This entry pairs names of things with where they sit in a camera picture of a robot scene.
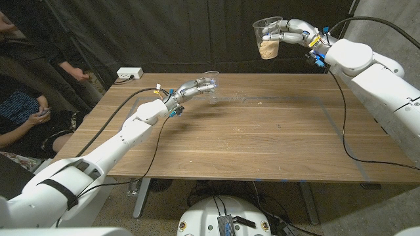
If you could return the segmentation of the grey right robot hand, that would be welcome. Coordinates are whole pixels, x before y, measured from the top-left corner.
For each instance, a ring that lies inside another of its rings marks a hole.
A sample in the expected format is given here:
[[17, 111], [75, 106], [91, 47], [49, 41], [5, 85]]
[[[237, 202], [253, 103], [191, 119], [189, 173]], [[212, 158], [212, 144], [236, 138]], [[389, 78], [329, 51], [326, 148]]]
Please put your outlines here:
[[262, 32], [263, 41], [299, 44], [319, 54], [326, 54], [332, 44], [318, 28], [298, 19], [276, 20], [264, 26]]

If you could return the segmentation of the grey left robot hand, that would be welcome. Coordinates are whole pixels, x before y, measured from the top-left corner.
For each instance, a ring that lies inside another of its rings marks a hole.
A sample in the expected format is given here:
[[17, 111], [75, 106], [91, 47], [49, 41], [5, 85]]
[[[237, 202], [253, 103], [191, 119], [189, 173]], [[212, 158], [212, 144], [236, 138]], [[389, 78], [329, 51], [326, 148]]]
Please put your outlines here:
[[202, 77], [182, 84], [176, 91], [163, 99], [169, 111], [179, 107], [180, 104], [191, 100], [194, 96], [216, 91], [216, 79]]

